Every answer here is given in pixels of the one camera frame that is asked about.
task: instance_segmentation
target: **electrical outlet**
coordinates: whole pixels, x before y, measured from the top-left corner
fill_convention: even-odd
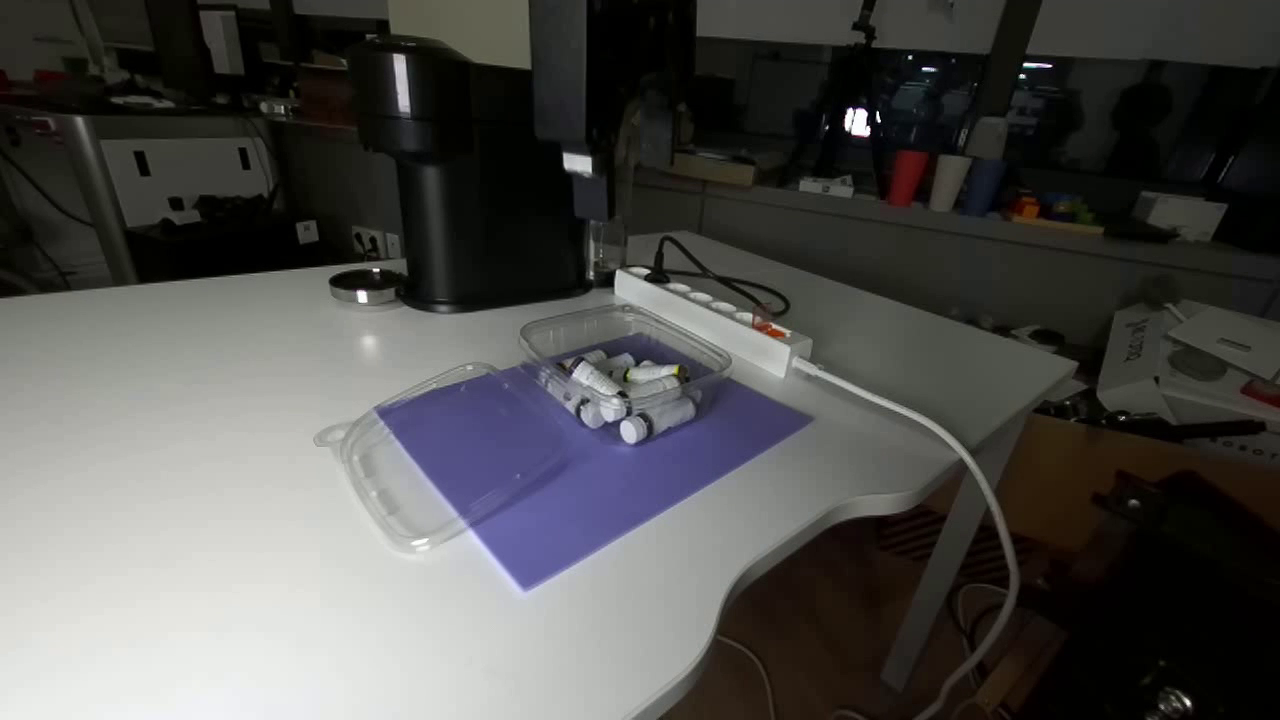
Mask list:
[[[388,254],[388,240],[380,228],[352,225],[352,251],[355,254]]]

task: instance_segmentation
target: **cup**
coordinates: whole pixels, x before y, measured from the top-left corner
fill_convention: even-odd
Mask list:
[[[987,215],[1003,183],[1003,164],[977,154],[964,177],[961,213]]]
[[[928,151],[925,148],[902,148],[890,154],[889,166],[889,204],[907,207],[925,183],[928,171]]]
[[[964,186],[964,177],[967,177],[967,154],[937,154],[932,164],[932,192],[928,192],[928,207],[932,213],[952,213],[955,207],[955,195]]]

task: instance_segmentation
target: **floor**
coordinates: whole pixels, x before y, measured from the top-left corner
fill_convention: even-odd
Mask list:
[[[775,720],[897,720],[932,699],[964,655],[947,622],[937,627],[917,686],[897,697],[877,678],[932,531],[925,528],[921,546],[917,540],[921,531],[902,540],[883,525],[842,525],[724,607],[720,635],[759,655]],[[759,671],[743,653],[717,642],[667,720],[767,720]]]

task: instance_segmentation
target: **red object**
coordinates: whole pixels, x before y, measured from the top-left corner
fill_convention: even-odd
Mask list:
[[[928,151],[921,148],[897,151],[889,166],[889,204],[907,207],[925,183],[925,171],[928,171]]]

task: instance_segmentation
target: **white cable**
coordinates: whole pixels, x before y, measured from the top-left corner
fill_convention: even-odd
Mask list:
[[[750,658],[750,666],[757,666],[757,675],[759,675],[759,686],[764,686],[764,711],[767,711],[767,720],[775,720],[771,678],[767,678],[764,658],[759,658],[748,642],[738,642],[738,641],[731,641],[731,635],[717,635],[717,642],[724,642],[724,648],[738,653],[743,658]]]
[[[877,396],[877,390],[869,390],[869,389],[861,389],[861,382],[851,382],[851,379],[842,379],[842,374],[837,374],[837,372],[828,372],[828,369],[821,369],[821,362],[812,362],[812,358],[805,358],[805,354],[794,354],[791,369],[805,372],[805,374],[812,374],[812,379],[825,379],[825,382],[831,382],[831,389],[841,389],[841,390],[848,390],[848,396],[855,396],[855,398],[869,398],[869,405],[877,405],[877,407],[883,407],[883,410],[890,410],[890,415],[902,415],[902,419],[928,429],[937,438],[942,438],[942,445],[961,454],[961,462],[967,467],[977,491],[981,491],[985,502],[987,502],[987,515],[991,515],[991,528],[995,528],[995,540],[1001,540],[1001,551],[1003,551],[1003,566],[1008,566],[1008,591],[1003,591],[1003,605],[1001,605],[987,635],[964,655],[964,662],[955,662],[955,671],[942,678],[942,686],[932,697],[932,705],[928,705],[925,711],[917,711],[917,720],[932,720],[932,714],[942,711],[952,686],[995,648],[995,641],[1003,635],[1003,627],[1008,627],[1008,621],[1010,621],[1021,583],[1025,583],[1025,579],[1021,579],[1021,566],[1014,566],[1014,551],[1010,551],[1010,535],[1008,535],[1001,499],[995,499],[995,491],[991,491],[987,470],[973,459],[973,453],[967,453],[942,423],[937,423],[932,415],[921,415],[921,410],[912,410],[912,407],[902,407],[902,405],[897,405],[897,398],[889,398],[889,396]]]

